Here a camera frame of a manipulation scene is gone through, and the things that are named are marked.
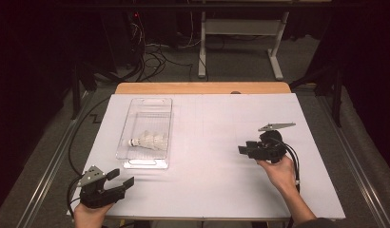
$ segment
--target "table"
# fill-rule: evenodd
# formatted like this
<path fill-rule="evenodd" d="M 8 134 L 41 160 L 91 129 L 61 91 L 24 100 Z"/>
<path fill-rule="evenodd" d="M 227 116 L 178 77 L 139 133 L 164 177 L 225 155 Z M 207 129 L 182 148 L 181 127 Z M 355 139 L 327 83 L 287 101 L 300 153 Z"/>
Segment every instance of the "table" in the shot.
<path fill-rule="evenodd" d="M 227 94 L 233 90 L 244 94 Z M 115 159 L 129 101 L 137 97 L 173 100 L 166 170 L 123 169 Z M 296 123 L 281 133 L 298 152 L 303 198 L 318 217 L 343 219 L 297 97 L 285 83 L 120 84 L 85 170 L 93 164 L 104 172 L 119 167 L 121 175 L 106 182 L 106 189 L 135 177 L 126 198 L 107 213 L 109 219 L 287 220 L 279 192 L 261 167 L 237 149 L 257 140 L 259 127 L 283 122 Z"/>

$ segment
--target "sleeve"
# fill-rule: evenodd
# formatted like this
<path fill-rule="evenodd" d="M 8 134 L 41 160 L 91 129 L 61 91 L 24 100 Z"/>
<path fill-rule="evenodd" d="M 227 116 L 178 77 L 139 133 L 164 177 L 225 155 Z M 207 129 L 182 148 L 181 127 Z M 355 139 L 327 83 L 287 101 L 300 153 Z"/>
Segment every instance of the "sleeve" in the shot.
<path fill-rule="evenodd" d="M 338 226 L 335 224 L 334 221 L 327 219 L 327 218 L 317 218 L 314 220 L 309 220 L 307 222 L 304 222 L 296 228 L 337 228 Z"/>

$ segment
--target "person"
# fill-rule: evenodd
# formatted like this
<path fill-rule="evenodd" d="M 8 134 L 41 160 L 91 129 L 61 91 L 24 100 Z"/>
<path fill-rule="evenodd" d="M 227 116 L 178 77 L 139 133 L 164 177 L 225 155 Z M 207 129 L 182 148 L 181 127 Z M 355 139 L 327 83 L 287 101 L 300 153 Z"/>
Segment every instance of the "person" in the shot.
<path fill-rule="evenodd" d="M 257 161 L 257 164 L 265 170 L 271 183 L 281 193 L 297 228 L 337 227 L 335 222 L 329 219 L 317 218 L 308 205 L 304 202 L 302 196 L 299 194 L 299 191 L 296 188 L 293 161 L 290 158 L 283 156 L 283 158 L 277 163 Z M 112 207 L 112 205 L 113 204 L 110 204 L 98 209 L 90 209 L 82 203 L 79 203 L 74 210 L 75 228 L 101 228 L 106 213 Z M 223 223 L 223 225 L 217 225 L 217 223 L 211 223 L 208 225 L 208 227 L 217 226 L 225 227 L 225 223 Z M 228 226 L 246 227 L 247 225 L 244 225 L 243 222 L 239 222 L 234 224 L 231 223 Z"/>

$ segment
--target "forearm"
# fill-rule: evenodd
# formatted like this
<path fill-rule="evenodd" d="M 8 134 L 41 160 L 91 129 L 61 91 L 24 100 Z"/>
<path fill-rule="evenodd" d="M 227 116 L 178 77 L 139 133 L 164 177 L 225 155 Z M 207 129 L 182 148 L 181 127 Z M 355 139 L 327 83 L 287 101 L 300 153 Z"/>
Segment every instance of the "forearm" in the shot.
<path fill-rule="evenodd" d="M 316 219 L 316 216 L 304 202 L 296 188 L 288 188 L 281 190 L 280 192 L 292 215 L 295 225 Z"/>

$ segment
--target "desk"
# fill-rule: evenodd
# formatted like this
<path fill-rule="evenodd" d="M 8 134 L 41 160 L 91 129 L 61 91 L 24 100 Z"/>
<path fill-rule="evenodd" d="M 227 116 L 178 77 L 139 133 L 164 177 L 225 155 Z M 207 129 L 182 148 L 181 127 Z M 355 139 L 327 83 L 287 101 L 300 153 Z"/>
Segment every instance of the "desk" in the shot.
<path fill-rule="evenodd" d="M 215 94 L 206 94 L 213 87 Z M 233 90 L 248 94 L 222 94 Z M 136 97 L 173 100 L 166 170 L 123 169 L 115 158 L 129 101 Z M 126 198 L 107 213 L 110 219 L 287 220 L 290 214 L 279 192 L 255 161 L 239 154 L 237 145 L 257 140 L 260 126 L 289 122 L 296 126 L 281 133 L 299 155 L 302 196 L 318 217 L 343 219 L 297 97 L 285 83 L 121 84 L 109 101 L 85 170 L 93 164 L 104 172 L 119 167 L 121 175 L 108 181 L 106 189 L 135 177 Z"/>

